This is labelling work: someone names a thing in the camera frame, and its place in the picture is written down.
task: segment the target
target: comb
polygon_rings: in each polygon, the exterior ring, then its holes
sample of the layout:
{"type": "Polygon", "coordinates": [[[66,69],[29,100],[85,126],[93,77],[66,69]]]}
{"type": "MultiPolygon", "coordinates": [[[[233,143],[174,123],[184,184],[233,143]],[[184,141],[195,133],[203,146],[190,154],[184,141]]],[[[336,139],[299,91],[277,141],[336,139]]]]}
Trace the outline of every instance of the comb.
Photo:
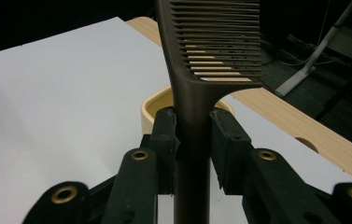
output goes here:
{"type": "Polygon", "coordinates": [[[211,123],[225,95],[261,86],[258,0],[157,0],[181,147],[175,224],[208,223],[211,123]]]}

